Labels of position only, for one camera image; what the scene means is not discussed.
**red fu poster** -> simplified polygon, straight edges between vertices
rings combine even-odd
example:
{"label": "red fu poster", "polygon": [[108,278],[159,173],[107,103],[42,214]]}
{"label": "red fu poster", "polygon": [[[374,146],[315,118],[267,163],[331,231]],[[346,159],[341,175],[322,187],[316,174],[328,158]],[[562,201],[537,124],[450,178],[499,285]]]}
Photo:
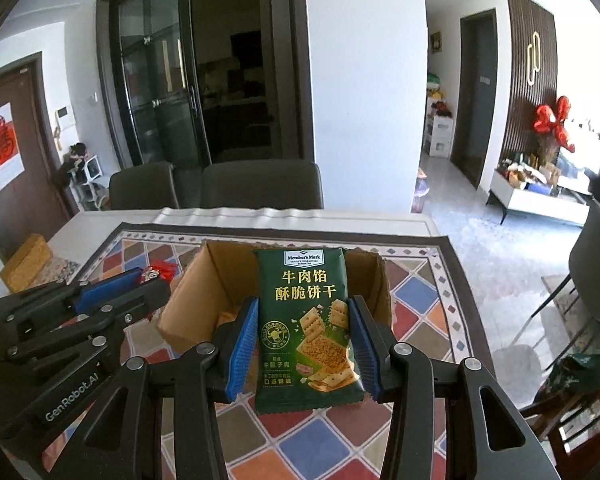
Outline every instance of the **red fu poster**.
{"label": "red fu poster", "polygon": [[0,107],[0,189],[23,172],[11,104],[7,103]]}

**wooden slat wall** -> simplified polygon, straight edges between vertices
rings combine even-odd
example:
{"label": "wooden slat wall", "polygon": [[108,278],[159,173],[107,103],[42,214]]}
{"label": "wooden slat wall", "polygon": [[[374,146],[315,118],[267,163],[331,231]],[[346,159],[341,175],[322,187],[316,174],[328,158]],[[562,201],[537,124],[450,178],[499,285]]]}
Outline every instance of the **wooden slat wall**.
{"label": "wooden slat wall", "polygon": [[[511,18],[511,94],[500,157],[531,153],[538,140],[533,130],[536,108],[555,106],[558,80],[558,49],[554,16],[531,0],[509,0]],[[526,46],[534,32],[540,35],[541,69],[536,83],[526,82]]]}

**colorful tablecloth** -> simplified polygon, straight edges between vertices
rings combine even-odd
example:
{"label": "colorful tablecloth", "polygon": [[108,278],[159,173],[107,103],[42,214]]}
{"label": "colorful tablecloth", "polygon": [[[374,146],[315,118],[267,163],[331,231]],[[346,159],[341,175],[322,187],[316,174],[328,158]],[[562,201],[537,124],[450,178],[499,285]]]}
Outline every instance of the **colorful tablecloth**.
{"label": "colorful tablecloth", "polygon": [[[151,261],[178,266],[192,261],[205,239],[275,242],[362,248],[386,262],[392,297],[393,330],[428,356],[460,362],[474,355],[491,365],[484,331],[458,259],[447,238],[395,237],[338,233],[219,230],[174,226],[121,225],[78,273],[96,283]],[[120,361],[133,355],[150,363],[178,355],[142,320],[126,329]],[[392,407],[365,399],[359,404],[322,410],[258,416],[253,394],[240,394],[231,405],[217,405],[222,452],[229,476],[251,479],[377,479],[382,468]],[[50,467],[81,418],[45,452]],[[445,406],[435,403],[433,478],[445,476]],[[163,401],[162,466],[174,478],[173,399]]]}

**biscuit package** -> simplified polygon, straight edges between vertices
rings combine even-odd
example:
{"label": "biscuit package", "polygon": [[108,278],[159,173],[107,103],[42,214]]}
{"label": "biscuit package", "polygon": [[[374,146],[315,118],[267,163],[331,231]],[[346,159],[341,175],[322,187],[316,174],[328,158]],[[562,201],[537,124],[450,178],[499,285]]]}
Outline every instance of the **biscuit package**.
{"label": "biscuit package", "polygon": [[255,407],[279,413],[359,402],[341,248],[259,250]]}

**white shelf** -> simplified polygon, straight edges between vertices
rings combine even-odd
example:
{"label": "white shelf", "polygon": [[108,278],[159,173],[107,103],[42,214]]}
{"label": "white shelf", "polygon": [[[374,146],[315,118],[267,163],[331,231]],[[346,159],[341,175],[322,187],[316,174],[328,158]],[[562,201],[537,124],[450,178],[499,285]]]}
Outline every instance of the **white shelf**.
{"label": "white shelf", "polygon": [[533,191],[516,189],[497,171],[491,179],[491,193],[507,211],[519,211],[547,216],[578,225],[584,225],[589,206],[576,200],[547,196]]}

